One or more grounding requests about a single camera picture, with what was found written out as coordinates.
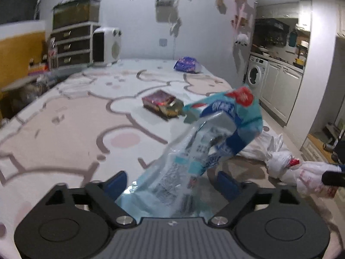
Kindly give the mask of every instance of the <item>yellow panel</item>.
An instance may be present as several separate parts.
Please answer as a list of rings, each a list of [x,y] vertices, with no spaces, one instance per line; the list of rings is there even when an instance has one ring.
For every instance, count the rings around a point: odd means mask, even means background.
[[[27,76],[30,59],[41,61],[45,32],[34,32],[0,41],[0,88]]]

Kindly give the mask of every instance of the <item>ribbed gray panel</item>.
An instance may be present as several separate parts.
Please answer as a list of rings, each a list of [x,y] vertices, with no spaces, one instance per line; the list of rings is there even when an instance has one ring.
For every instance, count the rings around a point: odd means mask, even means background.
[[[253,259],[222,229],[201,218],[144,218],[133,229],[119,230],[95,259]]]

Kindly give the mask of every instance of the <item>washing machine door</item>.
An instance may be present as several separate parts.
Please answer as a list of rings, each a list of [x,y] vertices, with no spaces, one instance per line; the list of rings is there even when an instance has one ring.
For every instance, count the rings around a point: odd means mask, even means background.
[[[252,66],[247,75],[247,83],[249,87],[255,89],[260,84],[262,76],[260,67],[257,65]]]

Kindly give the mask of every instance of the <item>purple package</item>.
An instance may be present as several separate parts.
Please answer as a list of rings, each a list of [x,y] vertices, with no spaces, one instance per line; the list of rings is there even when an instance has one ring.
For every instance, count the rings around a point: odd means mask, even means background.
[[[195,58],[182,57],[176,62],[174,69],[177,71],[197,74],[201,72],[201,65]]]

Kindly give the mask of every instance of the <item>white plush toy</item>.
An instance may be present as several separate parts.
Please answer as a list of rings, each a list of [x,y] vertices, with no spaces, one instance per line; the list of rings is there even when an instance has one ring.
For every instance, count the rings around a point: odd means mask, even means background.
[[[242,46],[247,46],[249,44],[249,38],[246,34],[239,34],[236,38],[235,44],[240,44]]]

